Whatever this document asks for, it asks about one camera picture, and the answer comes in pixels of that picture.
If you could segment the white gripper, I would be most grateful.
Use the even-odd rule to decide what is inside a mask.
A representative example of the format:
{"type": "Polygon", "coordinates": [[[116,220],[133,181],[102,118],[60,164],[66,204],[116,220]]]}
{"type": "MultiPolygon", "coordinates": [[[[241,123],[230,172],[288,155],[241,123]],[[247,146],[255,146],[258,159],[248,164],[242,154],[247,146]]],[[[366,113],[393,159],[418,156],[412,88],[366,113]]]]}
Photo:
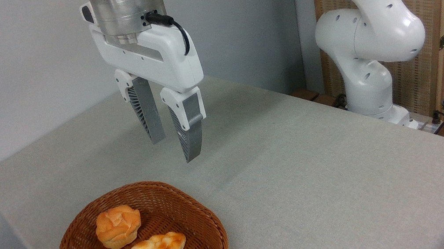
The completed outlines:
{"type": "Polygon", "coordinates": [[[206,118],[200,89],[200,60],[190,35],[171,25],[162,0],[98,0],[81,6],[99,53],[117,69],[115,80],[153,144],[165,139],[150,83],[163,85],[185,160],[202,147],[206,118]]]}

